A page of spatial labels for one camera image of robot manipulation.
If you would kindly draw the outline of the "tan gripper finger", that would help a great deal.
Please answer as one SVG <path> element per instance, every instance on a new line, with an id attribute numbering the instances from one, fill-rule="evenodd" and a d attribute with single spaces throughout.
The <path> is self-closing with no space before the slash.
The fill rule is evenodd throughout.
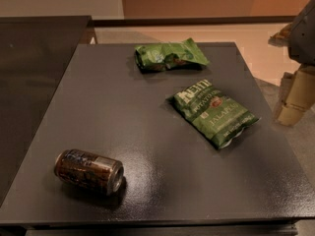
<path id="1" fill-rule="evenodd" d="M 294 126 L 314 104 L 315 66 L 302 64 L 293 74 L 284 73 L 275 108 L 276 120 Z"/>

